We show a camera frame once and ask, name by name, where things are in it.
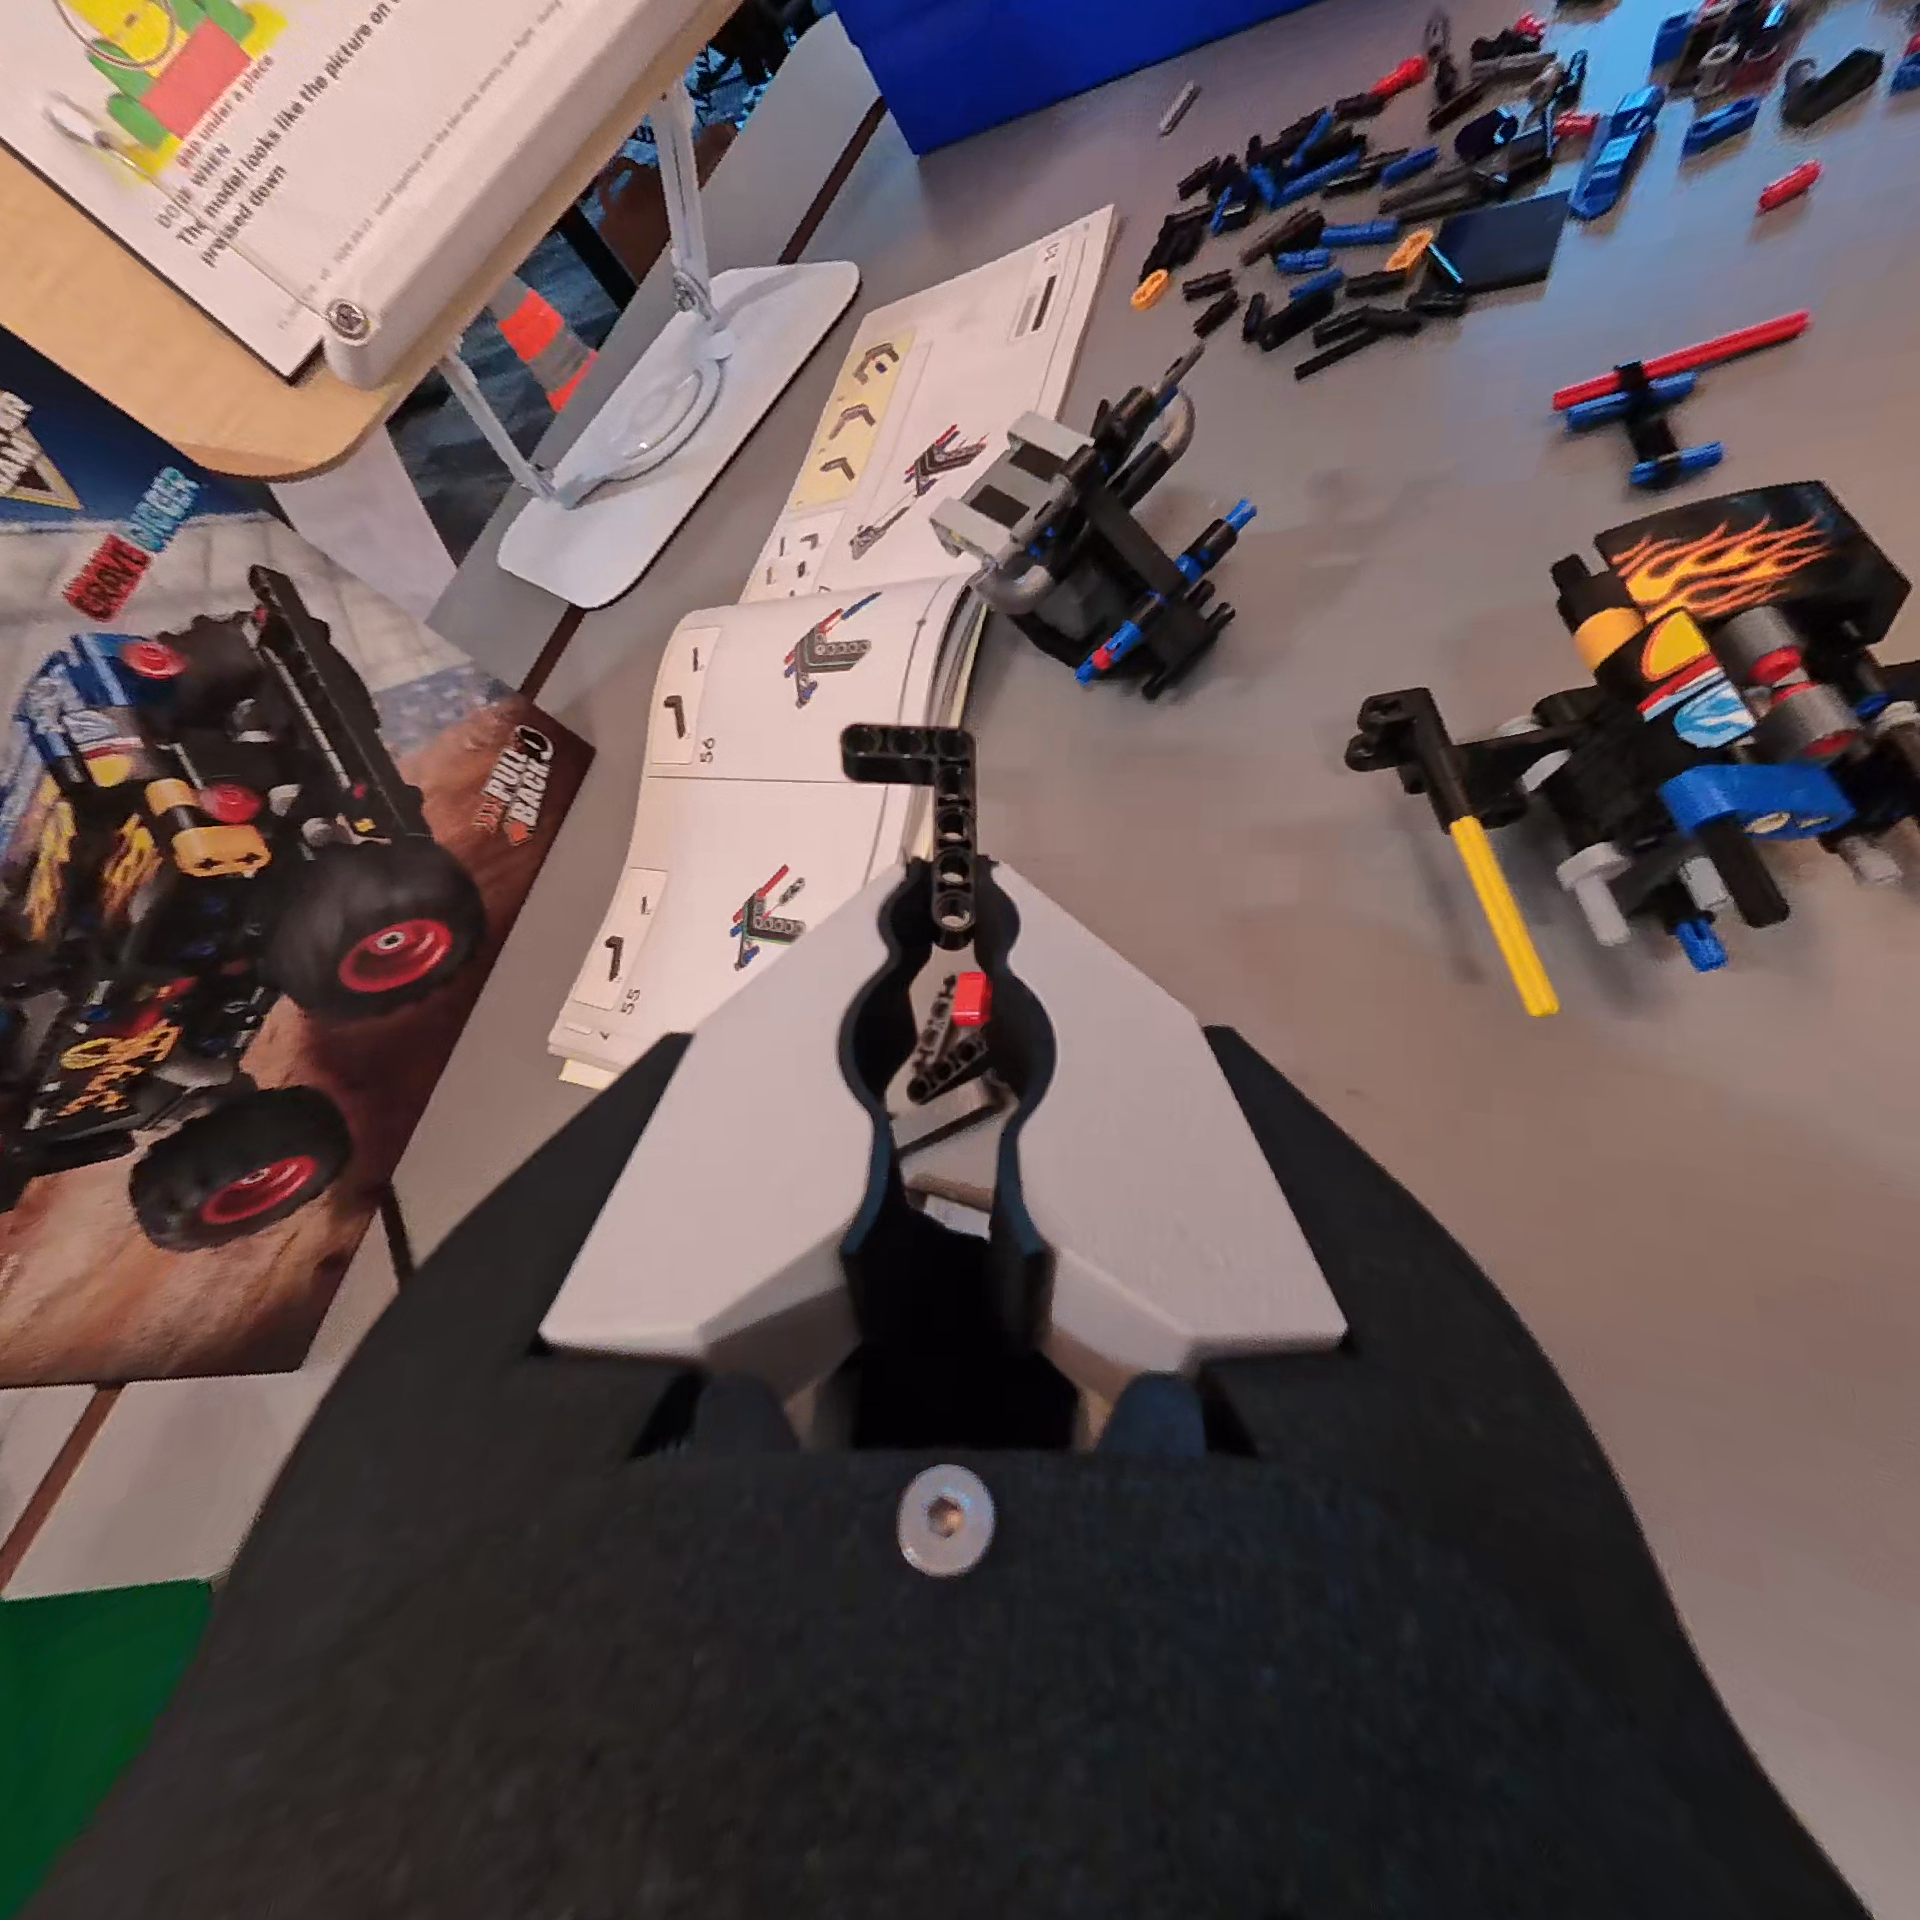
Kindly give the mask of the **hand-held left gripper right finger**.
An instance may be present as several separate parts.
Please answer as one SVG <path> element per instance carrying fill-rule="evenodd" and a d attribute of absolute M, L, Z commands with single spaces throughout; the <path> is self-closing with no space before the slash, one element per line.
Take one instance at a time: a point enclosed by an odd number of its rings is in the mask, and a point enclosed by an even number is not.
<path fill-rule="evenodd" d="M 997 1199 L 1070 1378 L 1197 1376 L 1349 1331 L 1200 1020 L 1008 862 L 980 896 L 1017 1111 Z"/>

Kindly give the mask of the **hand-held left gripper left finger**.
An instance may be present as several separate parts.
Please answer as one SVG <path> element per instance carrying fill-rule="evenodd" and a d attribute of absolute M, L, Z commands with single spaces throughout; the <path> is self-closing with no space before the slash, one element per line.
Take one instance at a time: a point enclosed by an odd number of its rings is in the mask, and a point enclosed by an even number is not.
<path fill-rule="evenodd" d="M 857 1343 L 842 1241 L 874 1119 L 842 1023 L 886 966 L 894 863 L 709 1016 L 541 1323 L 548 1348 L 829 1373 Z"/>

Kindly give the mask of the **black angled lego beam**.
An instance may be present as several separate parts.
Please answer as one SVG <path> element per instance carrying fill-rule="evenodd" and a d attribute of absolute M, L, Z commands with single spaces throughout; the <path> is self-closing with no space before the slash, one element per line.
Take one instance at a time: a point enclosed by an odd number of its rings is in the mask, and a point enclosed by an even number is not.
<path fill-rule="evenodd" d="M 926 866 L 932 942 L 970 947 L 978 926 L 976 741 L 959 726 L 853 724 L 841 732 L 841 765 L 854 784 L 907 787 L 925 797 L 925 825 L 908 854 Z"/>

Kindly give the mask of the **black lego piece with red pin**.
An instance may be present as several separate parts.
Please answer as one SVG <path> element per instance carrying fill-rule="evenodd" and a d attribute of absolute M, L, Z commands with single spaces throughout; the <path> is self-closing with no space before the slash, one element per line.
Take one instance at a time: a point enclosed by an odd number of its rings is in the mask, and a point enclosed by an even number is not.
<path fill-rule="evenodd" d="M 901 1121 L 961 1121 L 1018 1110 L 1021 1088 L 997 1050 L 997 985 L 989 971 L 948 971 L 925 1014 L 896 1092 Z"/>

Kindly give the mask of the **lego instruction booklet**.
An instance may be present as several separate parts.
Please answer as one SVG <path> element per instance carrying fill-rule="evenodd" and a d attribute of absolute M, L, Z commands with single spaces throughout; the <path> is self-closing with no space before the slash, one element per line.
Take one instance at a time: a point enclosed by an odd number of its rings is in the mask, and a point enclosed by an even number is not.
<path fill-rule="evenodd" d="M 1115 227 L 1104 204 L 863 317 L 738 600 L 662 645 L 628 850 L 546 1039 L 565 1080 L 605 1088 L 930 851 L 930 804 L 849 780 L 841 733 L 962 717 L 989 609 L 934 512 L 1060 411 Z"/>

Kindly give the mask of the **lego set box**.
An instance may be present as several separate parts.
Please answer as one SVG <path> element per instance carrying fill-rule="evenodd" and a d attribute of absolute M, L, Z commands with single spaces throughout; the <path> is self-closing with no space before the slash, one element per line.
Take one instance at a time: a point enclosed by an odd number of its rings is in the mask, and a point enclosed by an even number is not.
<path fill-rule="evenodd" d="M 2 1383 L 311 1353 L 595 750 L 2 344 Z"/>

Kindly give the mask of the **grey black lego subassembly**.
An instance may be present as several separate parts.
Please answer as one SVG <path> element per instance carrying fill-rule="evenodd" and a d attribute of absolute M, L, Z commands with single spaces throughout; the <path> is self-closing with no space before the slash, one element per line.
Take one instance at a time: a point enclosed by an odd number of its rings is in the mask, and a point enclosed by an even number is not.
<path fill-rule="evenodd" d="M 1257 506 L 1238 499 L 1183 547 L 1139 516 L 1193 442 L 1199 360 L 1193 348 L 1159 383 L 1103 402 L 1087 434 L 1023 414 L 997 462 L 928 513 L 941 545 L 976 565 L 972 593 L 1083 686 L 1132 681 L 1159 702 L 1237 617 L 1212 571 Z"/>

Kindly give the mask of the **flame printed lego truck chassis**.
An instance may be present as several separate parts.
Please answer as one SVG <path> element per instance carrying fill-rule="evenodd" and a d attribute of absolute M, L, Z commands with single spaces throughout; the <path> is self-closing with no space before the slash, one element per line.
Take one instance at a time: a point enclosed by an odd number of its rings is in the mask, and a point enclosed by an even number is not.
<path fill-rule="evenodd" d="M 1813 846 L 1898 885 L 1916 836 L 1916 662 L 1880 644 L 1909 573 L 1822 479 L 1684 499 L 1551 565 L 1584 680 L 1477 738 L 1429 686 L 1368 696 L 1344 750 L 1427 801 L 1533 1018 L 1560 997 L 1495 846 L 1539 816 L 1558 889 L 1600 947 L 1663 933 L 1729 964 L 1721 919 L 1784 923 L 1765 851 Z"/>

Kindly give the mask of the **red axle lego cross assembly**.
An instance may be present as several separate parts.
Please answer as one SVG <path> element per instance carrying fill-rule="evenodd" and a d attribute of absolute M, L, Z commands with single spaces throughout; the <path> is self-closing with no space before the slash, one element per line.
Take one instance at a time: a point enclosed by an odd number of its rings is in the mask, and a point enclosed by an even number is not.
<path fill-rule="evenodd" d="M 1629 472 L 1634 489 L 1670 489 L 1717 470 L 1724 459 L 1724 443 L 1682 443 L 1670 422 L 1672 411 L 1696 391 L 1700 376 L 1788 345 L 1805 337 L 1810 325 L 1813 312 L 1799 307 L 1686 348 L 1625 360 L 1611 371 L 1558 388 L 1551 407 L 1569 435 L 1606 428 L 1625 434 L 1634 456 Z"/>

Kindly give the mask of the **pile of small lego pieces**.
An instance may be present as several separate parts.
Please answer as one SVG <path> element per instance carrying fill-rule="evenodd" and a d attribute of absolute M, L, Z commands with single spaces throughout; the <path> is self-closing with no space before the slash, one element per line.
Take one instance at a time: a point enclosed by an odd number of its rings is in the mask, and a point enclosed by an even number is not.
<path fill-rule="evenodd" d="M 1517 3 L 1457 31 L 1434 3 L 1418 50 L 1279 131 L 1205 156 L 1170 191 L 1129 307 L 1183 312 L 1299 349 L 1315 378 L 1364 348 L 1542 287 L 1575 231 L 1617 227 L 1661 152 L 1690 181 L 1765 131 L 1786 144 L 1766 223 L 1813 196 L 1816 131 L 1864 104 L 1916 104 L 1916 3 L 1861 44 L 1813 46 L 1833 3 L 1661 3 L 1645 50 L 1611 50 L 1621 3 Z"/>

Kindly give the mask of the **white stand base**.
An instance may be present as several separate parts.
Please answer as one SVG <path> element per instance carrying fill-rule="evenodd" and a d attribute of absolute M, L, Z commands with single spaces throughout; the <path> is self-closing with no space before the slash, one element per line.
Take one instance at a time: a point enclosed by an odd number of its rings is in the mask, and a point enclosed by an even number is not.
<path fill-rule="evenodd" d="M 677 310 L 555 468 L 528 459 L 467 361 L 442 371 L 528 496 L 502 532 L 502 571 L 595 612 L 632 589 L 850 307 L 849 260 L 713 272 L 694 104 L 678 81 L 648 110 L 669 216 Z"/>

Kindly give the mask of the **green plastic bin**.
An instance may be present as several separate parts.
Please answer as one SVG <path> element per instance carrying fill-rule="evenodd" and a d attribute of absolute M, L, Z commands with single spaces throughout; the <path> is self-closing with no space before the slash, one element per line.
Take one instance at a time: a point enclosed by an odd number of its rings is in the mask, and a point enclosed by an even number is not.
<path fill-rule="evenodd" d="M 2 1914 L 147 1745 L 215 1603 L 200 1579 L 5 1600 Z"/>

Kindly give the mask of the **orange striped cone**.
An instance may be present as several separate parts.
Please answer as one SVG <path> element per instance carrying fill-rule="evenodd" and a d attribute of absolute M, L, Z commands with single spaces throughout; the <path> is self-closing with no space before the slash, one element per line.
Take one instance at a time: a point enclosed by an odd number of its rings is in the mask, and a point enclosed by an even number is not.
<path fill-rule="evenodd" d="M 504 344 L 533 373 L 548 405 L 569 409 L 599 349 L 569 324 L 560 310 L 533 284 L 509 275 L 488 301 L 488 314 Z"/>

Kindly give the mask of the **printed instruction sheet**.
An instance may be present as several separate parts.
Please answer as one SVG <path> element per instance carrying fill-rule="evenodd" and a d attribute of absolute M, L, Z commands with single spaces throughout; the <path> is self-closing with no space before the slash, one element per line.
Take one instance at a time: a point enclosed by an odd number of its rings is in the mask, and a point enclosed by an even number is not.
<path fill-rule="evenodd" d="M 279 376 L 373 388 L 680 3 L 2 7 L 5 146 Z"/>

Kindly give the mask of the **blue plastic bin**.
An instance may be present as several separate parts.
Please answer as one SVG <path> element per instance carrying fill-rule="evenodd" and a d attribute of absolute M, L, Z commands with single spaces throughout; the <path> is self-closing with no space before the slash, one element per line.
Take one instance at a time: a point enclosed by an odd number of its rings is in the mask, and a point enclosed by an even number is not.
<path fill-rule="evenodd" d="M 835 3 L 919 158 L 1300 7 L 1299 1 Z"/>

